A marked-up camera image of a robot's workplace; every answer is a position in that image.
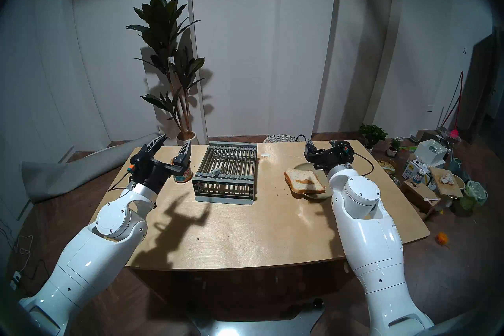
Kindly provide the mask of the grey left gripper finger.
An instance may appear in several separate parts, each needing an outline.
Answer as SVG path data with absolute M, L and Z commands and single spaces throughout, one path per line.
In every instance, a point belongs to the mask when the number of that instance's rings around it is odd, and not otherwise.
M 192 153 L 191 140 L 185 141 L 177 156 L 172 159 L 172 164 L 177 167 L 189 167 Z
M 164 146 L 164 142 L 167 138 L 168 136 L 163 134 L 153 139 L 148 144 L 143 145 L 143 152 L 148 153 L 149 156 L 155 156 L 155 153 L 157 153 L 160 148 Z

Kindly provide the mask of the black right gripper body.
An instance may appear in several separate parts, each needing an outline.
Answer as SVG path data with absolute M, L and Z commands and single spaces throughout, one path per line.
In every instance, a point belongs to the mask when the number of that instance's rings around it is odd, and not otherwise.
M 331 148 L 317 149 L 312 163 L 315 169 L 329 173 L 333 168 L 343 165 L 349 168 L 354 160 L 354 150 L 348 141 L 330 141 Z

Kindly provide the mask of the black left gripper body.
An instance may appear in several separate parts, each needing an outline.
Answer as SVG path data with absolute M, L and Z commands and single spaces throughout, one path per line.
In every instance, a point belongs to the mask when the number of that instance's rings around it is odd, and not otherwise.
M 142 185 L 155 194 L 159 194 L 162 187 L 171 176 L 181 176 L 186 167 L 177 167 L 155 160 L 148 153 L 140 150 L 130 159 L 134 165 L 129 182 Z

